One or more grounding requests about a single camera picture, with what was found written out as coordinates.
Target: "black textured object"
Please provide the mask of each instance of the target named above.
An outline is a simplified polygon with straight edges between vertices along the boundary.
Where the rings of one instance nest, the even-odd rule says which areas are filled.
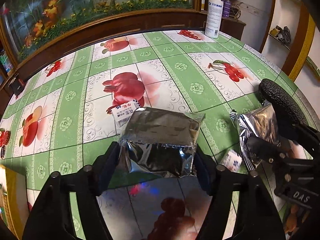
[[[276,112],[278,125],[305,124],[307,119],[294,99],[270,79],[263,79],[259,85],[261,95],[269,101]]]

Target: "screw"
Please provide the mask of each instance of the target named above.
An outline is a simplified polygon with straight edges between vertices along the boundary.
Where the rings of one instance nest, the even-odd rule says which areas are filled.
[[[92,170],[92,165],[86,165],[83,167],[84,171],[91,171]]]
[[[58,171],[54,171],[53,173],[51,173],[51,177],[52,178],[56,178],[60,175],[60,173]]]
[[[286,175],[284,176],[284,179],[285,179],[286,182],[289,182],[289,181],[291,180],[290,174],[286,174]]]
[[[225,166],[219,164],[219,165],[217,166],[217,170],[218,170],[218,171],[225,171],[226,168],[225,168]]]
[[[258,177],[258,175],[259,175],[256,171],[250,171],[249,173],[250,173],[250,175],[251,175],[252,177],[254,177],[254,178],[255,178],[255,177]]]

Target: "purple can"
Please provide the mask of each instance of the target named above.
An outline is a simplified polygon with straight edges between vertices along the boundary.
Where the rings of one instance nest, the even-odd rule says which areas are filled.
[[[228,18],[230,14],[231,2],[230,0],[221,0],[221,1],[223,1],[222,16],[225,18]]]

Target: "silver packet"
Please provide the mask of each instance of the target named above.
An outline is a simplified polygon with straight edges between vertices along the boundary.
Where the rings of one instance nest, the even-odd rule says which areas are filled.
[[[119,165],[129,172],[164,178],[192,175],[200,124],[205,114],[138,108],[121,133]]]
[[[253,171],[260,164],[261,159],[248,150],[248,138],[255,135],[275,145],[280,144],[277,119],[272,104],[265,101],[263,107],[246,114],[237,114],[232,110],[230,118],[238,129],[243,162],[249,171]]]

